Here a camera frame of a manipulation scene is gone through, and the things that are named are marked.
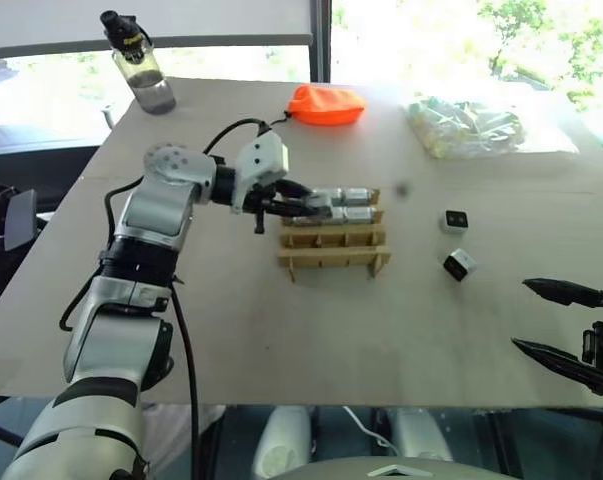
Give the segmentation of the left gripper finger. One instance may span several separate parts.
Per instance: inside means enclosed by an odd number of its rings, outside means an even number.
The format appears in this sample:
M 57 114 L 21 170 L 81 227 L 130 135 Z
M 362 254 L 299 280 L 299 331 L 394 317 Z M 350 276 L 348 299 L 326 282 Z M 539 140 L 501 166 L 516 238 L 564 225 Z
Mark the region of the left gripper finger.
M 302 199 L 313 193 L 313 190 L 288 179 L 280 179 L 275 182 L 275 190 L 283 198 L 287 199 Z
M 310 217 L 317 214 L 317 209 L 303 202 L 270 200 L 267 213 L 280 217 Z

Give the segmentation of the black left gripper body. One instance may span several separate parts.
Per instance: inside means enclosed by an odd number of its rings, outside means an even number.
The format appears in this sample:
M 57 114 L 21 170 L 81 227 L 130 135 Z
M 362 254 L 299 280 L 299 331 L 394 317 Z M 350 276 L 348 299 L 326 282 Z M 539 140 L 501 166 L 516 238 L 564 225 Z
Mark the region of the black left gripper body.
M 282 187 L 282 180 L 275 181 L 267 186 L 255 184 L 246 194 L 242 211 L 254 216 L 255 234 L 262 235 L 265 233 L 264 218 L 266 214 L 278 217 L 286 216 L 286 204 L 275 199 Z

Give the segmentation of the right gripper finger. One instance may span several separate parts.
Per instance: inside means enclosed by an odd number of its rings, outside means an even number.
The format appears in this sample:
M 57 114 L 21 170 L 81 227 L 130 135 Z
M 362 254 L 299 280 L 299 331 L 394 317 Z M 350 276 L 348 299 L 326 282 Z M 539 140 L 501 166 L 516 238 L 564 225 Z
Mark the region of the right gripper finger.
M 576 303 L 589 308 L 603 307 L 603 290 L 574 282 L 546 278 L 531 278 L 522 282 L 541 298 L 563 306 Z
M 582 363 L 577 356 L 546 344 L 512 338 L 511 342 L 525 355 L 550 371 L 586 386 L 603 396 L 603 370 Z

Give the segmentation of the wooden slotted rack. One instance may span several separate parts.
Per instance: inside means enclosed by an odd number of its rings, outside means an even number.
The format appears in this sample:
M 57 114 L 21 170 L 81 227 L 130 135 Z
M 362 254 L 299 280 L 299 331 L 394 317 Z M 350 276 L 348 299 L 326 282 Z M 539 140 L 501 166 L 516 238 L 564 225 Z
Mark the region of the wooden slotted rack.
M 301 268 L 344 268 L 364 266 L 375 277 L 389 263 L 391 251 L 383 224 L 384 211 L 379 207 L 380 191 L 375 191 L 373 204 L 382 211 L 374 224 L 344 224 L 299 227 L 282 220 L 279 235 L 278 264 L 292 281 Z

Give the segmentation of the orange fabric pouch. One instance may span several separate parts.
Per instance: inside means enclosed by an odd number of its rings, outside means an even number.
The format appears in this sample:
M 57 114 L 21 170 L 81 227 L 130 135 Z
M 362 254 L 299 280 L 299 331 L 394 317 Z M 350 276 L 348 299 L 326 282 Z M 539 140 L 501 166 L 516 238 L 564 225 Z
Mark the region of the orange fabric pouch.
M 365 108 L 352 90 L 306 84 L 294 91 L 285 112 L 307 125 L 336 127 L 355 123 Z

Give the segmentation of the white rounded robot leg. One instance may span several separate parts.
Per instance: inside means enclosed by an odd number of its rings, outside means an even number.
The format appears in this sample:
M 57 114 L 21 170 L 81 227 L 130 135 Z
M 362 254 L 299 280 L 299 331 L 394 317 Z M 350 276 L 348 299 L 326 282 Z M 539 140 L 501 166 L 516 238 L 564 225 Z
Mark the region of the white rounded robot leg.
M 270 480 L 311 461 L 310 410 L 277 406 L 270 413 L 254 454 L 252 480 Z
M 398 456 L 452 461 L 443 433 L 427 409 L 396 407 L 386 410 L 391 443 Z

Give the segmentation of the clear black-capped water bottle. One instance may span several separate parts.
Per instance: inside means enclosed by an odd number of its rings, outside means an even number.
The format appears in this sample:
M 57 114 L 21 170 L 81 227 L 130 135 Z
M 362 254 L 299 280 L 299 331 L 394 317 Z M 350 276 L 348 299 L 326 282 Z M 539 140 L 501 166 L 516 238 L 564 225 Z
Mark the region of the clear black-capped water bottle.
M 137 18 L 106 10 L 100 21 L 112 59 L 142 110 L 151 115 L 172 111 L 174 93 L 154 55 L 154 44 Z

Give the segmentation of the clear plastic bag of items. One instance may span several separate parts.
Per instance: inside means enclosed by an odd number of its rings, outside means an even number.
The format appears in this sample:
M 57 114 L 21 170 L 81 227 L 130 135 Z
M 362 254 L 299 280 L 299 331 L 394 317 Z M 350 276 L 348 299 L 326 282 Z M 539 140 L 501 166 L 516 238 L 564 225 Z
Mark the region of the clear plastic bag of items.
M 579 152 L 555 121 L 525 104 L 422 96 L 405 104 L 404 111 L 415 136 L 434 159 Z

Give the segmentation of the dark rounded robot torso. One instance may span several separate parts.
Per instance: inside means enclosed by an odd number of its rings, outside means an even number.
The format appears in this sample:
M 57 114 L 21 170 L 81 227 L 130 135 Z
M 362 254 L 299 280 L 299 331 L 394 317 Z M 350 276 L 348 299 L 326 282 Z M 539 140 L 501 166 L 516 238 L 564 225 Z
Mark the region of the dark rounded robot torso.
M 520 480 L 491 470 L 427 458 L 348 457 L 313 462 L 270 480 Z

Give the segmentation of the dark seat furniture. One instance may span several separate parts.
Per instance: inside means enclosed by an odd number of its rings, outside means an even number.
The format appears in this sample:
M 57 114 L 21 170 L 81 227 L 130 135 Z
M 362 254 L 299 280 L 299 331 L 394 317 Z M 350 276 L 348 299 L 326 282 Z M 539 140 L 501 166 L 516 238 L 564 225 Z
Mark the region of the dark seat furniture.
M 103 135 L 56 138 L 32 127 L 0 127 L 0 296 L 71 187 L 104 142 Z M 38 235 L 30 244 L 6 252 L 4 220 L 9 199 L 37 193 Z

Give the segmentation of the grey flat panel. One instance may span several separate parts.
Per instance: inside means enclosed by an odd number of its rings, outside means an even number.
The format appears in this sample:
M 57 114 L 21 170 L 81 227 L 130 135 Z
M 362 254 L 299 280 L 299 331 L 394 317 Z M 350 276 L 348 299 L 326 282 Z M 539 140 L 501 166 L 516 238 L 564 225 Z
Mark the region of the grey flat panel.
M 9 199 L 5 220 L 3 246 L 6 252 L 30 244 L 38 235 L 37 193 L 27 190 Z

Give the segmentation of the dark window frame post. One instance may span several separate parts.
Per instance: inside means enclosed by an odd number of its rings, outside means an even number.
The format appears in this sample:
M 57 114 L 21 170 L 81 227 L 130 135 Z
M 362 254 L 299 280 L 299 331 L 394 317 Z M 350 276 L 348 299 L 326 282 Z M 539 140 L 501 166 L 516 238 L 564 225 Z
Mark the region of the dark window frame post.
M 308 47 L 310 81 L 331 82 L 332 0 L 309 0 L 311 43 Z

